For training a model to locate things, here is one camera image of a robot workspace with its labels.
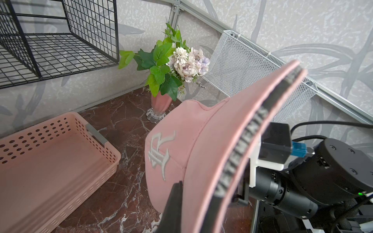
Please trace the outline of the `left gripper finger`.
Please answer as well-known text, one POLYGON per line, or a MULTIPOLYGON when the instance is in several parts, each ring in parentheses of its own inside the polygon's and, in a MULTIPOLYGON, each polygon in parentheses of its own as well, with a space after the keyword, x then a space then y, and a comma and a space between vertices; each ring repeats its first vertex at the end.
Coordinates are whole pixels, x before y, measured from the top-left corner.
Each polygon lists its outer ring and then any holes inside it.
POLYGON ((180 233, 182 218, 183 182, 175 183, 156 233, 180 233))

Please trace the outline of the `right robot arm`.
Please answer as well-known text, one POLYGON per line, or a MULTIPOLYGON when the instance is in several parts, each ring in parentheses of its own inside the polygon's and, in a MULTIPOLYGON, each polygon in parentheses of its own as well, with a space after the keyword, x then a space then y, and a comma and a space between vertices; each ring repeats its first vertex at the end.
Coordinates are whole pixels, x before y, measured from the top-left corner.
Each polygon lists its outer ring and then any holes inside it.
POLYGON ((309 148, 304 138, 267 137, 260 142, 258 159, 283 165, 294 155, 287 169, 249 166, 239 183, 231 206, 247 206, 255 198, 297 218, 309 219, 314 227, 329 233, 350 231, 348 219, 365 201, 357 197, 373 192, 373 162, 364 152, 346 143, 318 136, 319 144, 309 148))

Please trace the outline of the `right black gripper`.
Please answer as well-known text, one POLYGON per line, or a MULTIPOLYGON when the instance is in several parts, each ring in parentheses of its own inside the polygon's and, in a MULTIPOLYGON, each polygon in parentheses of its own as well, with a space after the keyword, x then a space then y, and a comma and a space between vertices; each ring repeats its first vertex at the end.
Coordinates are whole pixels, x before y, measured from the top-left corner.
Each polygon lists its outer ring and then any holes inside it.
POLYGON ((231 205, 246 206, 254 198, 294 217, 310 219, 373 191, 373 160, 363 151, 331 138, 323 138, 312 149, 315 154, 294 169, 259 168, 254 188, 248 185, 248 165, 231 205))

